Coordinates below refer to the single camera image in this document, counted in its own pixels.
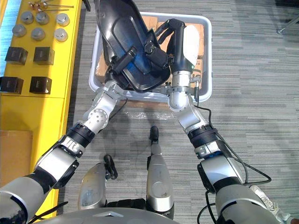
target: robot leg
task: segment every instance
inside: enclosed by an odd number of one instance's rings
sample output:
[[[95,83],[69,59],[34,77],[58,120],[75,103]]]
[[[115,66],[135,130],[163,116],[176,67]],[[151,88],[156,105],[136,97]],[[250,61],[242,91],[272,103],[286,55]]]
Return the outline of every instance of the robot leg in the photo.
[[[158,143],[158,128],[150,130],[151,156],[148,157],[147,210],[173,219],[174,202],[170,175]]]

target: black cube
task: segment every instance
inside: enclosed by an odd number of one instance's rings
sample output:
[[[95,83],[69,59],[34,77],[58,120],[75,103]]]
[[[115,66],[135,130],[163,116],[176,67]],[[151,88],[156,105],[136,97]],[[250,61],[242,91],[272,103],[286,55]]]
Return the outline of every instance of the black cube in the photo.
[[[28,51],[24,48],[9,47],[6,53],[5,61],[10,64],[24,65],[27,59]]]
[[[31,78],[29,92],[35,94],[50,94],[52,79],[48,77],[33,76]]]
[[[0,77],[0,92],[21,94],[23,82],[23,79],[18,77]]]
[[[33,62],[39,65],[53,65],[54,54],[51,47],[36,47]]]

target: robotic hand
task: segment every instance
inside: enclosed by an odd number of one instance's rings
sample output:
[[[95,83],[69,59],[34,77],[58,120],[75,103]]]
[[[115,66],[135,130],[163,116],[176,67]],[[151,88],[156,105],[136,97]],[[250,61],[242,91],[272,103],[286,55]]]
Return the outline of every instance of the robotic hand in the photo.
[[[97,90],[93,104],[36,163],[33,173],[17,178],[0,189],[0,223],[27,223],[51,189],[63,187],[74,174],[87,145],[108,124],[123,89],[109,81]]]

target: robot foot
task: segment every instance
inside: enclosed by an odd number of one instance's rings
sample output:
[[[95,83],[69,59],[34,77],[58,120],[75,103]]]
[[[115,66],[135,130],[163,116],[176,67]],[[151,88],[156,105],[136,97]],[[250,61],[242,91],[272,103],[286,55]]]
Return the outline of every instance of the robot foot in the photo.
[[[106,168],[106,180],[112,179],[115,180],[117,178],[117,171],[113,162],[111,155],[104,156],[105,168]]]
[[[159,143],[159,130],[157,126],[153,126],[150,128],[149,139],[151,141],[151,145],[153,142]]]

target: metal rod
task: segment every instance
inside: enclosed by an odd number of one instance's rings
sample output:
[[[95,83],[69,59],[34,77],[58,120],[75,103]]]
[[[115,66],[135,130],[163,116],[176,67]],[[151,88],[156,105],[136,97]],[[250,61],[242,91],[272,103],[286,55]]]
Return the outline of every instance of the metal rod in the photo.
[[[62,6],[62,5],[52,5],[52,4],[48,4],[48,6],[58,6],[58,7],[74,8],[74,6]]]
[[[284,31],[284,29],[290,27],[291,25],[295,24],[295,23],[298,22],[298,21],[299,21],[299,15],[298,15],[296,18],[294,18],[294,19],[292,19],[291,21],[289,21],[289,22],[287,23],[287,25],[286,25],[284,28],[282,28],[282,29],[278,29],[276,32],[277,32],[278,34],[281,34],[282,31]]]
[[[45,12],[45,11],[68,11],[68,9],[46,9],[46,10],[43,10],[42,12]]]

